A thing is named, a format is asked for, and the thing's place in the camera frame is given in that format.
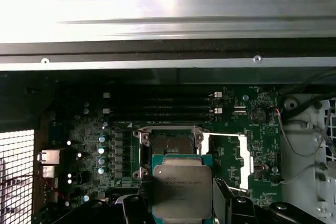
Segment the metal mesh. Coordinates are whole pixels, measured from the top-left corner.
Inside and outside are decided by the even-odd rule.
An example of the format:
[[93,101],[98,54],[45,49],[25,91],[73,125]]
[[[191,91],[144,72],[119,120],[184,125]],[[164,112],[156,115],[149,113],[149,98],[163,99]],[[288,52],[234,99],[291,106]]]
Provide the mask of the metal mesh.
[[34,130],[0,133],[0,223],[30,223]]
[[[334,100],[329,100],[328,102],[329,102],[330,108],[335,108]],[[327,115],[328,115],[328,110],[325,110],[324,111],[324,124],[326,124]],[[336,144],[336,116],[334,113],[331,113],[330,124],[328,125],[327,135],[330,136],[333,143]],[[326,147],[325,154],[326,154],[327,161],[336,161],[336,157],[332,155],[329,147],[328,146],[325,146],[325,147]]]

